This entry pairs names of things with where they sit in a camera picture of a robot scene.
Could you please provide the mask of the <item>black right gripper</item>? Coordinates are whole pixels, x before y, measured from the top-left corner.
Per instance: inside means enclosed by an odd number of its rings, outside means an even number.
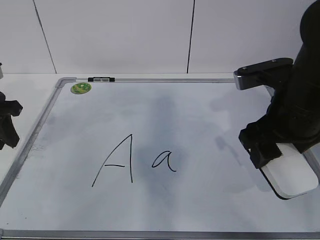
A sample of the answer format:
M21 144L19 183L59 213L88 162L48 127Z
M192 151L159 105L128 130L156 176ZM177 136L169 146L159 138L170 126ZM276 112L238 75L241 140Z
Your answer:
M240 131L239 140L256 169L283 154L277 143L303 153L320 142L320 85L314 82L267 83L273 90L266 113Z

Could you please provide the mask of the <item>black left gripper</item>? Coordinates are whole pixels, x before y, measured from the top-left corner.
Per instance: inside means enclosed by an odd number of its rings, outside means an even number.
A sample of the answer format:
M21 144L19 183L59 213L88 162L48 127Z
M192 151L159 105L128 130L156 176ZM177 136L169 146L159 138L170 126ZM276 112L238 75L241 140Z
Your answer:
M0 93L0 149L5 145L15 148L20 140L12 122L12 117L21 114L23 106L17 100L6 100L4 93Z

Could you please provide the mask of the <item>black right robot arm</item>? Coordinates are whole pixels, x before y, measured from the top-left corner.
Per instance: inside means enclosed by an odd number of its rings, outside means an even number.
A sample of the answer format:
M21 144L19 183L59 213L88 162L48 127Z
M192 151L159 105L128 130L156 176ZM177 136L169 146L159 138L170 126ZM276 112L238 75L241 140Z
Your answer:
M249 150L293 143L299 152L320 141L320 2L304 12L299 27L302 46L295 60L278 58L234 72L240 90L265 85L274 90L266 114L240 132Z

